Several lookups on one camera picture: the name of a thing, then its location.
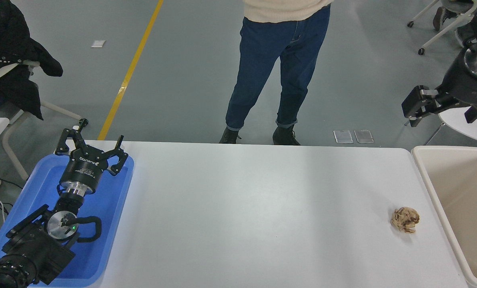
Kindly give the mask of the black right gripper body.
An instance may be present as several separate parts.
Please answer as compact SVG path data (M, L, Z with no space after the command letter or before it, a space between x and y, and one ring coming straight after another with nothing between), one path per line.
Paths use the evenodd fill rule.
M461 102L477 110L477 54L459 54L437 87L437 101L451 106Z

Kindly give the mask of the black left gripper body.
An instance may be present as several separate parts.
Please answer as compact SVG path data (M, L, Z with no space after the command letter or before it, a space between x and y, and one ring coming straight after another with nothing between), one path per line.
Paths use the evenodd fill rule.
M70 161L61 176L59 184L68 188L70 183L80 183L88 189L96 189L103 172L108 168L108 160L116 156L114 150L103 151L95 147L79 148L72 151Z

